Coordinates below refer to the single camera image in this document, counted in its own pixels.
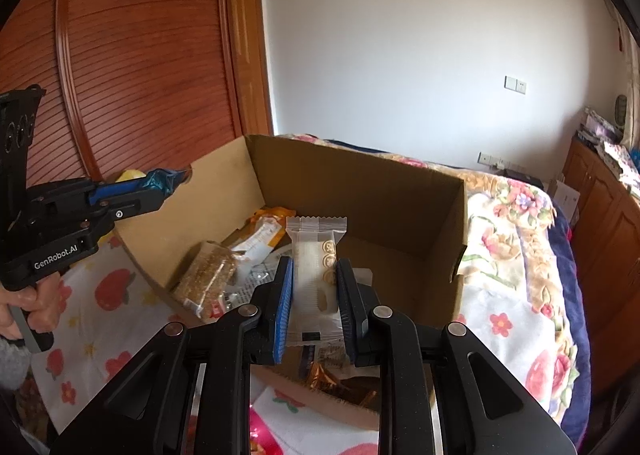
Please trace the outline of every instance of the finger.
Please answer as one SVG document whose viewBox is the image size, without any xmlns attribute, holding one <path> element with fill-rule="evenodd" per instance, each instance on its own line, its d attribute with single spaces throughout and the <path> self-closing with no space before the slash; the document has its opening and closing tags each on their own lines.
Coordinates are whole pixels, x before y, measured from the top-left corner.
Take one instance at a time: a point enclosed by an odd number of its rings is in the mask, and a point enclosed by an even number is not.
<svg viewBox="0 0 640 455">
<path fill-rule="evenodd" d="M 6 305 L 0 305 L 0 328 L 4 329 L 9 327 L 14 322 L 14 317 L 11 316 L 9 308 Z"/>
<path fill-rule="evenodd" d="M 33 287 L 25 287 L 20 291 L 7 291 L 4 287 L 0 287 L 0 303 L 30 310 L 37 299 L 38 293 Z"/>
<path fill-rule="evenodd" d="M 38 298 L 30 309 L 26 310 L 44 310 L 49 308 L 51 303 L 60 294 L 58 287 L 60 286 L 60 273 L 53 273 L 38 282 Z"/>
<path fill-rule="evenodd" d="M 54 299 L 44 310 L 31 312 L 27 318 L 29 327 L 36 332 L 52 332 L 60 322 L 59 297 Z"/>
<path fill-rule="evenodd" d="M 8 340 L 19 340 L 22 338 L 18 324 L 15 321 L 9 327 L 0 327 L 0 335 Z"/>
</svg>

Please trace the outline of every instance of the light switch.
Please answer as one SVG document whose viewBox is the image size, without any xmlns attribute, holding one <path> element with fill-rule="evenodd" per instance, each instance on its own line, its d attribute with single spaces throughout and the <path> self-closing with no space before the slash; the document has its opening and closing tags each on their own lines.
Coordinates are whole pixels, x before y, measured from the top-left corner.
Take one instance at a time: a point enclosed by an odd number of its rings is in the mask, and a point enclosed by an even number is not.
<svg viewBox="0 0 640 455">
<path fill-rule="evenodd" d="M 512 78 L 511 76 L 504 77 L 504 88 L 509 90 L 516 90 L 518 86 L 518 80 Z"/>
</svg>

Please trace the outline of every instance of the fabric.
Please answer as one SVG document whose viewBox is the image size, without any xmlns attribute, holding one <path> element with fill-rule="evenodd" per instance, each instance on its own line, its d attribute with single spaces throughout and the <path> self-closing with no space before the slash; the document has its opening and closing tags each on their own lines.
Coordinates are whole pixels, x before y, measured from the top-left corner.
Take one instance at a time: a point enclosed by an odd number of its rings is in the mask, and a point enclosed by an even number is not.
<svg viewBox="0 0 640 455">
<path fill-rule="evenodd" d="M 32 370 L 60 433 L 146 342 L 178 318 L 143 279 L 115 235 L 60 282 L 54 345 Z"/>
<path fill-rule="evenodd" d="M 640 48 L 622 15 L 610 0 L 604 0 L 618 23 L 620 44 L 626 64 L 626 120 L 622 145 L 628 150 L 640 148 Z"/>
<path fill-rule="evenodd" d="M 309 135 L 316 145 L 344 148 Z M 554 207 L 543 191 L 498 175 L 457 170 L 398 154 L 377 156 L 465 181 L 468 247 L 458 319 L 487 345 L 560 424 L 579 372 L 556 257 L 548 240 Z"/>
<path fill-rule="evenodd" d="M 29 370 L 31 354 L 0 336 L 0 388 L 17 390 Z"/>
<path fill-rule="evenodd" d="M 377 455 L 378 432 L 349 426 L 267 387 L 254 402 L 285 455 Z"/>
<path fill-rule="evenodd" d="M 571 228 L 562 211 L 558 209 L 556 225 L 549 228 L 549 243 L 556 255 L 558 273 L 562 282 L 562 295 L 566 315 L 569 318 L 571 336 L 578 347 L 575 366 L 580 372 L 574 382 L 571 406 L 562 419 L 562 430 L 576 446 L 580 446 L 587 430 L 591 408 L 591 366 L 590 344 L 582 305 L 582 292 L 578 285 L 574 254 L 569 240 Z"/>
</svg>

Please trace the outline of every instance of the cardboard box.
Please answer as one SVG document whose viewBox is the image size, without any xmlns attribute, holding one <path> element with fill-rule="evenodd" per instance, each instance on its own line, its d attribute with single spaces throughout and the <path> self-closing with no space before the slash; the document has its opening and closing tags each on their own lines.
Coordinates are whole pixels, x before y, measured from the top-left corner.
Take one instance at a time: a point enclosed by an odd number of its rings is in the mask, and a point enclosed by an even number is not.
<svg viewBox="0 0 640 455">
<path fill-rule="evenodd" d="M 193 163 L 193 177 L 158 212 L 117 224 L 125 247 L 164 301 L 197 245 L 222 242 L 257 209 L 347 217 L 338 256 L 373 272 L 380 302 L 416 323 L 444 326 L 460 310 L 456 276 L 466 248 L 464 182 L 360 152 L 268 136 L 246 136 Z M 191 317 L 190 324 L 197 324 Z M 263 367 L 268 383 L 321 413 L 378 427 L 370 410 L 310 391 Z M 281 367 L 290 373 L 290 367 Z"/>
<path fill-rule="evenodd" d="M 575 209 L 578 206 L 580 192 L 567 186 L 564 182 L 554 179 L 549 183 L 547 193 L 556 206 L 562 210 L 567 221 L 571 222 L 571 218 L 574 216 Z"/>
</svg>

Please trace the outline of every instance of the wooden cabinet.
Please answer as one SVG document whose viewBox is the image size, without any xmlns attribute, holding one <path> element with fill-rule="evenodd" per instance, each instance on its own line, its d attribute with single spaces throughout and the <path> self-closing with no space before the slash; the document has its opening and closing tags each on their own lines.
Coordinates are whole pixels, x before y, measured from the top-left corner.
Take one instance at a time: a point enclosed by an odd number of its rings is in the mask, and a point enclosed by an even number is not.
<svg viewBox="0 0 640 455">
<path fill-rule="evenodd" d="M 564 176 L 580 191 L 580 218 L 571 245 L 597 394 L 640 361 L 640 349 L 629 351 L 628 342 L 620 338 L 628 338 L 628 328 L 635 331 L 640 324 L 640 206 L 597 154 L 575 140 Z"/>
<path fill-rule="evenodd" d="M 594 152 L 578 141 L 571 142 L 569 154 L 564 163 L 564 183 L 580 192 L 578 210 L 582 210 L 584 207 L 588 186 L 591 183 L 589 171 L 597 158 L 598 156 Z"/>
<path fill-rule="evenodd" d="M 612 216 L 623 194 L 626 196 L 621 190 L 622 185 L 597 156 L 585 177 L 578 200 L 580 218 L 575 226 L 572 242 L 575 263 L 578 265 L 578 272 L 583 275 L 598 258 L 597 251 L 614 231 Z M 582 208 L 579 206 L 580 201 L 584 201 Z"/>
<path fill-rule="evenodd" d="M 612 321 L 638 289 L 640 211 L 621 204 L 610 220 L 610 233 L 594 251 L 591 267 L 580 276 L 584 310 L 594 332 Z"/>
</svg>

